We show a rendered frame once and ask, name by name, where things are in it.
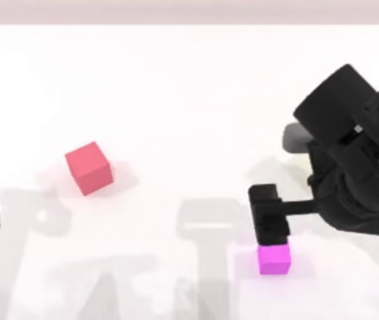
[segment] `white table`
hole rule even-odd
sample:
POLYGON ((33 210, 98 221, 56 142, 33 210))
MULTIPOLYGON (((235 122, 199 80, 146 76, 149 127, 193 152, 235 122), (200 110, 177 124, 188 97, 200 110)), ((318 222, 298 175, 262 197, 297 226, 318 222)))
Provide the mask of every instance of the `white table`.
POLYGON ((345 63, 379 89, 379 27, 0 27, 0 320, 379 319, 379 238, 298 217, 287 277, 254 260, 247 189, 310 196, 282 130, 345 63))

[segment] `pink cube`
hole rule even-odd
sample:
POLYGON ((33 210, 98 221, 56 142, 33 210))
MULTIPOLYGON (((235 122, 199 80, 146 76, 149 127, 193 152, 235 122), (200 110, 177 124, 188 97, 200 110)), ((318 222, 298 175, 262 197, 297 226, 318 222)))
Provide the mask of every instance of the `pink cube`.
POLYGON ((287 275, 291 262, 288 244, 258 246, 258 264, 261 275, 287 275))
POLYGON ((67 153, 65 158, 83 195, 113 183, 111 166, 96 142, 67 153))

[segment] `magenta cube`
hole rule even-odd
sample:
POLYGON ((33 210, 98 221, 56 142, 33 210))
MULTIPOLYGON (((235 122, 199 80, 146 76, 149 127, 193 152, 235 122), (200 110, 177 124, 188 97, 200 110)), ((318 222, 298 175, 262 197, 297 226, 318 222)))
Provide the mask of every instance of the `magenta cube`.
POLYGON ((258 246, 258 264, 261 275, 287 275, 291 262, 288 244, 258 246))
POLYGON ((111 166, 96 142, 67 153, 65 158, 84 196, 113 183, 111 166))

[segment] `red cube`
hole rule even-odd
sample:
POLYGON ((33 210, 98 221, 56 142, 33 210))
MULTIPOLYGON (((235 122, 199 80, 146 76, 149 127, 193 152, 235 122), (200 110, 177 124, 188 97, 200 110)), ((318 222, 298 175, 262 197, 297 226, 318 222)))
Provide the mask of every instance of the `red cube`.
POLYGON ((111 166, 96 142, 67 153, 65 158, 83 195, 113 183, 111 166))

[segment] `white surface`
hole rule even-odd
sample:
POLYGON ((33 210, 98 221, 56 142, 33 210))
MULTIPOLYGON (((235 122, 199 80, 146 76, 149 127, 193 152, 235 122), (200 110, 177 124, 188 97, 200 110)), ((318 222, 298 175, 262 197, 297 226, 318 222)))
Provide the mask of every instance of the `white surface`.
POLYGON ((379 319, 379 238, 299 217, 288 277, 253 254, 246 191, 310 196, 282 130, 345 63, 379 89, 379 27, 0 28, 0 320, 379 319))

